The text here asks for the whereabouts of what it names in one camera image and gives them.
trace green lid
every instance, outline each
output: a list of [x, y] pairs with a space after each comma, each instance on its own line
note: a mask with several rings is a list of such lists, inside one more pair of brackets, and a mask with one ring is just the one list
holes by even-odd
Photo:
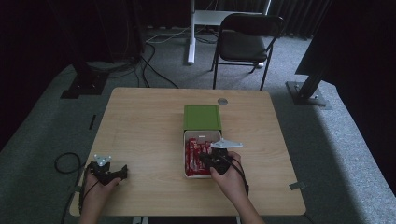
[[220, 130], [218, 105], [184, 105], [184, 130]]

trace table leg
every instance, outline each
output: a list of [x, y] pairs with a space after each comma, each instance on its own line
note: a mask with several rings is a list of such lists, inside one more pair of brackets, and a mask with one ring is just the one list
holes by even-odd
[[191, 37], [190, 37], [190, 47], [189, 47], [189, 64], [194, 64], [195, 61], [195, 0], [191, 0]]
[[149, 224], [149, 217], [134, 217], [132, 224]]

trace dark curtain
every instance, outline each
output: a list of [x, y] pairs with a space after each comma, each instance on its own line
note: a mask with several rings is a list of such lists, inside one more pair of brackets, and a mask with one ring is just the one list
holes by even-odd
[[285, 20], [283, 35], [311, 38], [332, 0], [273, 0], [268, 15]]
[[296, 74], [336, 86], [396, 192], [396, 1], [334, 0]]
[[74, 61], [49, 3], [63, 18], [78, 56], [112, 61], [95, 1], [0, 1], [0, 150], [52, 79]]
[[[196, 0], [197, 10], [262, 12], [266, 0], [227, 1]], [[143, 23], [154, 28], [190, 26], [191, 0], [140, 0]]]

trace black stand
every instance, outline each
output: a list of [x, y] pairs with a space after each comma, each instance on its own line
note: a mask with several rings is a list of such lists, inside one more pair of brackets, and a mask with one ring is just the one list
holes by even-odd
[[69, 90], [62, 93], [61, 99], [77, 99], [80, 95], [101, 95], [109, 73], [94, 72], [95, 79], [91, 84], [81, 84], [78, 76], [73, 80]]
[[87, 65], [77, 41], [74, 38], [72, 29], [67, 22], [66, 16], [62, 13], [60, 2], [47, 0], [50, 9], [59, 24], [65, 41], [65, 50], [68, 53], [73, 67], [76, 69], [77, 76], [68, 91], [64, 91], [61, 99], [77, 99], [81, 94], [100, 95], [106, 84], [108, 73], [98, 73], [91, 70]]
[[332, 109], [318, 89], [320, 81], [320, 76], [309, 76], [305, 82], [289, 81], [286, 86], [296, 105], [319, 105], [322, 109]]

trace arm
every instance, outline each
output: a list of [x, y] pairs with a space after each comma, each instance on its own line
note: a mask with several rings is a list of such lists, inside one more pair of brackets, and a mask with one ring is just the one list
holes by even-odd
[[105, 206], [111, 191], [120, 182], [120, 178], [115, 178], [106, 186], [104, 186], [98, 182], [93, 174], [87, 173], [87, 183], [85, 185], [86, 196], [84, 199], [84, 204], [82, 205], [79, 224], [96, 224], [98, 222], [99, 216], [102, 213], [102, 209]]
[[[241, 161], [241, 156], [235, 152], [230, 151], [228, 155], [239, 162]], [[233, 161], [233, 164], [239, 167], [238, 162]], [[264, 223], [246, 194], [241, 175], [232, 166], [224, 175], [219, 175], [213, 167], [210, 168], [210, 173], [224, 195], [233, 203], [244, 224]]]

